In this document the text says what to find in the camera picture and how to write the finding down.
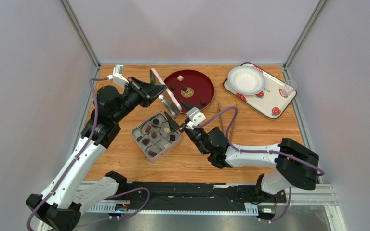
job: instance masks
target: open tin box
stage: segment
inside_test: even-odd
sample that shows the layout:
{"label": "open tin box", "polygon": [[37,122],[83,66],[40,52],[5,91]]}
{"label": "open tin box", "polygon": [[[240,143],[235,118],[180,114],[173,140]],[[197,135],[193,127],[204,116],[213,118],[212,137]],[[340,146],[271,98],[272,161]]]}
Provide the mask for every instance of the open tin box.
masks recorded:
{"label": "open tin box", "polygon": [[[149,72],[152,84],[165,85],[154,68],[150,69]],[[182,108],[173,93],[167,88],[159,96],[159,99],[172,118],[176,119]],[[182,141],[181,133],[170,131],[168,120],[162,113],[157,113],[138,125],[131,131],[131,135],[148,160],[153,163],[172,151]]]}

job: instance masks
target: red plate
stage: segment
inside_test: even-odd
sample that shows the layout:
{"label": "red plate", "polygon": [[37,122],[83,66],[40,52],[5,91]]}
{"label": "red plate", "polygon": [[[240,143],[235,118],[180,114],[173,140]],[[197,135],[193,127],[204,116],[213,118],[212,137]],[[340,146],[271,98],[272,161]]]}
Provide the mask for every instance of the red plate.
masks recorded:
{"label": "red plate", "polygon": [[[178,80],[178,76],[184,77],[182,81]],[[203,73],[194,70],[182,70],[170,74],[165,80],[165,84],[174,93],[175,98],[185,103],[206,108],[213,100],[215,88],[212,81]],[[205,101],[206,105],[202,106],[201,101]],[[186,113],[187,110],[182,106],[181,113]]]}

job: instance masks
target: white plate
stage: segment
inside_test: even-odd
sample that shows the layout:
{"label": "white plate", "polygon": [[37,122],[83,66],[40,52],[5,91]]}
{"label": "white plate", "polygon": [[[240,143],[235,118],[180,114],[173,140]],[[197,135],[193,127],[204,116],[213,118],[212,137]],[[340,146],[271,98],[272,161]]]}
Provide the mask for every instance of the white plate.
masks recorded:
{"label": "white plate", "polygon": [[228,82],[233,89],[244,95],[255,95],[265,87],[263,74],[249,66],[232,69],[228,74]]}

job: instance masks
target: tin lid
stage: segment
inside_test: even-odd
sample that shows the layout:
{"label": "tin lid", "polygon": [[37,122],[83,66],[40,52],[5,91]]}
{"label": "tin lid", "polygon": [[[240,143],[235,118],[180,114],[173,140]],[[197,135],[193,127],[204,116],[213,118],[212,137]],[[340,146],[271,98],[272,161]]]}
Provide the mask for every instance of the tin lid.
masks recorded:
{"label": "tin lid", "polygon": [[[149,77],[152,84],[165,85],[164,81],[154,68],[151,68],[149,70]],[[169,90],[169,88],[167,88],[161,95],[159,95],[159,99],[161,100],[162,104],[167,108],[168,112],[172,115],[172,117],[176,119],[181,113],[182,107],[176,100],[172,91]]]}

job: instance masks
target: wooden table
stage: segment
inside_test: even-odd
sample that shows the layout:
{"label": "wooden table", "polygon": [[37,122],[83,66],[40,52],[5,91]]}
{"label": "wooden table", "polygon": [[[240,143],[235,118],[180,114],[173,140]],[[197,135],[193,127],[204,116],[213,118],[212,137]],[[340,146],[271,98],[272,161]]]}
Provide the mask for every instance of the wooden table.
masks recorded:
{"label": "wooden table", "polygon": [[[211,105],[203,110],[207,118],[214,116],[217,111],[217,101],[221,108],[233,106],[238,101],[222,87],[229,71],[235,66],[213,65],[153,65],[153,66],[124,66],[124,76],[136,77],[149,82],[149,69],[155,68],[162,79],[169,74],[183,69],[192,69],[206,74],[215,86],[215,98]],[[103,66],[100,78],[112,74],[114,66]],[[284,80],[280,66],[261,66],[268,73]],[[112,82],[98,82],[96,89]],[[277,120],[265,118],[260,113],[238,101],[239,113],[236,119],[232,142],[240,145],[269,145],[281,142],[282,138],[292,138],[302,143],[292,105]],[[262,173],[273,172],[265,167],[236,167],[218,169],[208,162],[209,155],[202,155],[191,140],[183,134],[182,143],[165,157],[151,163],[134,142],[131,130],[146,119],[158,112],[163,113],[164,106],[161,101],[155,102],[149,108],[138,106],[121,122],[121,131],[110,147],[93,165],[85,180],[100,180],[105,173],[115,171],[125,176],[128,181],[148,182],[199,182],[199,183],[256,183]],[[223,114],[223,123],[226,128],[233,116],[233,111]],[[176,121],[180,124],[185,120],[180,115]],[[215,126],[220,126],[219,120],[214,120],[205,127],[208,132]]]}

